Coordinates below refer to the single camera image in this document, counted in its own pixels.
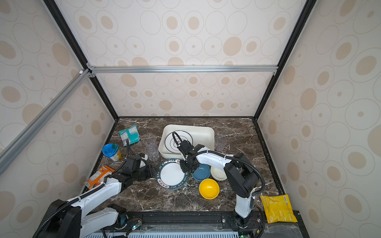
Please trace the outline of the green rim Hao Wei plate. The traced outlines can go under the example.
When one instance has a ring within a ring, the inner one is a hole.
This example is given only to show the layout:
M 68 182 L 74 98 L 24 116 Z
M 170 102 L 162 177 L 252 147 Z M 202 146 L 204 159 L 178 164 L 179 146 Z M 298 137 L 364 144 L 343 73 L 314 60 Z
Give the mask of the green rim Hao Wei plate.
M 180 159 L 165 160 L 156 175 L 158 184 L 167 190 L 178 190 L 186 185 L 189 180 L 189 172 L 183 172 Z

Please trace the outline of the white plate green line emblem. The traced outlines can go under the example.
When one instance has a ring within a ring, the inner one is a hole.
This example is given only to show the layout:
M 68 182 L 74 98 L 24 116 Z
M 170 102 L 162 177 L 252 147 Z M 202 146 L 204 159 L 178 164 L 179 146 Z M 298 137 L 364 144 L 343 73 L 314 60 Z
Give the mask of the white plate green line emblem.
M 178 145 L 182 140 L 187 140 L 191 144 L 193 143 L 193 137 L 188 132 L 175 131 L 175 134 L 171 132 L 165 138 L 165 147 L 169 152 L 179 154 Z

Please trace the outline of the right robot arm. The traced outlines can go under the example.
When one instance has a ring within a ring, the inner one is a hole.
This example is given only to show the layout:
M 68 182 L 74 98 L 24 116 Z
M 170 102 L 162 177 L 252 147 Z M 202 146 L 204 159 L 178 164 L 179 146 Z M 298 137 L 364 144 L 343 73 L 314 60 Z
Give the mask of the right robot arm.
M 184 158 L 180 161 L 180 167 L 185 173 L 195 172 L 200 164 L 224 171 L 236 194 L 236 215 L 241 219 L 249 218 L 254 207 L 254 197 L 265 191 L 266 182 L 244 154 L 226 155 L 200 144 L 192 146 L 187 141 L 181 142 L 177 148 Z

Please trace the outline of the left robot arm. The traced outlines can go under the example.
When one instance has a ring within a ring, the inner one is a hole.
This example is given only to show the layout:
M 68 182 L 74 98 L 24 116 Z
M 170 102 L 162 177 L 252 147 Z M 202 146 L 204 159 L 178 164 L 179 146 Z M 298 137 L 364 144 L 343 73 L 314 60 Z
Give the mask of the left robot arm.
M 154 177 L 157 170 L 140 155 L 127 157 L 123 164 L 96 187 L 69 200 L 56 200 L 48 207 L 35 238 L 83 238 L 91 233 L 115 224 L 125 210 L 106 208 L 92 210 L 109 198 L 121 193 L 135 181 Z

